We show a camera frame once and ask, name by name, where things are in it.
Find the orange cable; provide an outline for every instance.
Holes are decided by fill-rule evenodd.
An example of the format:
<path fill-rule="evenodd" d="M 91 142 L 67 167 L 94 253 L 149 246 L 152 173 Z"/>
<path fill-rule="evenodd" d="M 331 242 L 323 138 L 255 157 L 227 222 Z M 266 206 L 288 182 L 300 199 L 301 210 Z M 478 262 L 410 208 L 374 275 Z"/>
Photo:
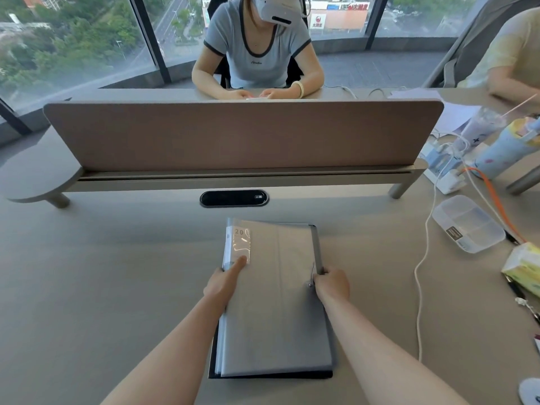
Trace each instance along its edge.
<path fill-rule="evenodd" d="M 516 227 L 510 222 L 510 219 L 508 218 L 508 216 L 506 214 L 506 211 L 504 211 L 503 203 L 501 203 L 501 199 L 499 199 L 499 196 L 497 195 L 497 192 L 495 191 L 495 188 L 493 187 L 493 185 L 489 181 L 488 177 L 486 175 L 484 175 L 484 173 L 481 170 L 476 169 L 475 167 L 466 167 L 465 169 L 467 169 L 467 170 L 475 170 L 480 174 L 480 176 L 484 180 L 485 185 L 488 187 L 488 191 L 489 191 L 489 194 L 490 194 L 491 198 L 493 199 L 493 202 L 495 203 L 497 209 L 501 213 L 502 219 L 506 222 L 508 227 L 510 227 L 512 229 L 512 231 L 515 234 L 517 234 L 517 236 L 519 238 L 521 238 L 522 241 L 527 243 L 527 240 L 525 240 L 525 238 L 523 236 L 521 236 L 521 234 L 517 231 Z"/>

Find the yellow t-shirt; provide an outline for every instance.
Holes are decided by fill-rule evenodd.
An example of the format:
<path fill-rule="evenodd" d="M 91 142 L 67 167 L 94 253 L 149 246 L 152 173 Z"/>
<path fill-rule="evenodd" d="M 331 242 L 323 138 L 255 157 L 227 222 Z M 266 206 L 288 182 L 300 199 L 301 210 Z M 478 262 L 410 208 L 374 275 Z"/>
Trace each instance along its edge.
<path fill-rule="evenodd" d="M 540 7 L 525 10 L 504 23 L 472 74 L 457 86 L 485 86 L 490 69 L 506 66 L 514 67 L 512 78 L 540 88 Z"/>

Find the chair backrest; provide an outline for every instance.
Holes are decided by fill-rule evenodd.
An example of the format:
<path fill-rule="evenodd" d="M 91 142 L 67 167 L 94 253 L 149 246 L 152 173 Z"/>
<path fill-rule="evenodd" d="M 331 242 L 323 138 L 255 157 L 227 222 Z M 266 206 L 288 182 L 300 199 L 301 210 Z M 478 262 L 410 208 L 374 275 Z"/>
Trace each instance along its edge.
<path fill-rule="evenodd" d="M 218 9 L 218 7 L 226 3 L 228 0 L 210 0 L 210 3 L 208 4 L 208 16 L 210 19 L 212 19 L 212 16 L 214 15 L 215 11 Z M 303 14 L 307 15 L 307 7 L 306 7 L 306 0 L 302 0 L 302 9 Z M 307 23 L 307 18 L 303 18 L 304 23 L 306 24 L 306 27 L 309 27 Z M 229 69 L 229 63 L 227 61 L 227 57 L 223 57 L 221 62 L 219 63 L 218 67 L 215 70 L 215 74 L 221 75 L 221 86 L 223 88 L 230 87 L 230 80 L 231 80 L 231 70 Z M 287 85 L 292 84 L 294 81 L 299 81 L 300 77 L 303 75 L 302 70 L 300 67 L 298 67 L 298 64 L 296 63 L 296 60 L 294 58 L 291 58 L 289 61 L 289 65 L 287 67 Z"/>
<path fill-rule="evenodd" d="M 456 83 L 473 72 L 505 22 L 522 11 L 538 6 L 540 0 L 488 0 L 455 53 Z"/>

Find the white bracelet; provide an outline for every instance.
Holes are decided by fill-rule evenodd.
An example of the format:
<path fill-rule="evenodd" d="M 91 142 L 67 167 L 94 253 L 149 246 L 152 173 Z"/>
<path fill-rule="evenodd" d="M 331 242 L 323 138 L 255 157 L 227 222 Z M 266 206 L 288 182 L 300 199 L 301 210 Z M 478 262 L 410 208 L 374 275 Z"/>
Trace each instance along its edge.
<path fill-rule="evenodd" d="M 302 99 L 303 98 L 303 84 L 300 81 L 294 81 L 291 84 L 291 86 L 293 86 L 294 84 L 296 84 L 296 85 L 298 85 L 300 87 L 300 96 L 297 99 Z"/>

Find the street light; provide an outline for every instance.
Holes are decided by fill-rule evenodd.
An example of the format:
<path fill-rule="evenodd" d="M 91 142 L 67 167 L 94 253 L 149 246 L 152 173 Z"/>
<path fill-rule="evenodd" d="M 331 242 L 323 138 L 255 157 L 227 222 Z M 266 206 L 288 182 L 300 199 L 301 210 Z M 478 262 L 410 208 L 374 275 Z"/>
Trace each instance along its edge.
<path fill-rule="evenodd" d="M 124 55 L 124 51 L 122 51 L 122 47 L 120 46 L 122 41 L 116 40 L 116 43 L 118 44 L 118 48 L 120 48 L 120 52 L 122 53 L 122 56 L 124 57 L 124 60 L 126 60 L 126 56 Z"/>

